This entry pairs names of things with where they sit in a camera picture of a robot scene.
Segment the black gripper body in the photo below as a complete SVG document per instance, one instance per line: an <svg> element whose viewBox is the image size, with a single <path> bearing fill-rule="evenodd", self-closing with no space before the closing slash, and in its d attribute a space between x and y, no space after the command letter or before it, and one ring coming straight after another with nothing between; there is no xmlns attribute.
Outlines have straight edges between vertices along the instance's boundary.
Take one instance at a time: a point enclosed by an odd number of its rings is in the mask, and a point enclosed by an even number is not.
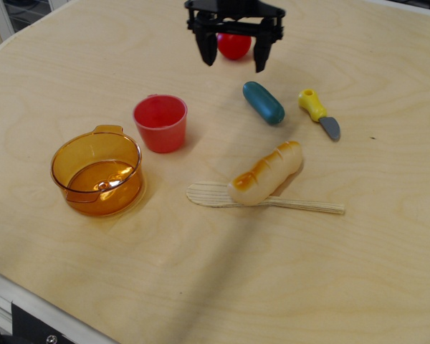
<svg viewBox="0 0 430 344"><path fill-rule="evenodd" d="M218 33L281 39L286 11L263 1L186 1L188 29L198 37Z"/></svg>

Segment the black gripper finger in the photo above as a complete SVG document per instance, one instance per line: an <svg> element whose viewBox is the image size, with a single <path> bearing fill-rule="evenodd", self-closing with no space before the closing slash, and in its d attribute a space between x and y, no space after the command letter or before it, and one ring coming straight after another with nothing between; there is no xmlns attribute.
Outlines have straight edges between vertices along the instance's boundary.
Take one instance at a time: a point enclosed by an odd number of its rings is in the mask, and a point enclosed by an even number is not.
<svg viewBox="0 0 430 344"><path fill-rule="evenodd" d="M195 36L202 60L208 66L212 66L218 51L216 32L198 30L195 32Z"/></svg>
<svg viewBox="0 0 430 344"><path fill-rule="evenodd" d="M262 72L266 66L273 44L273 36L271 34L261 34L256 36L254 45L254 61L256 72Z"/></svg>

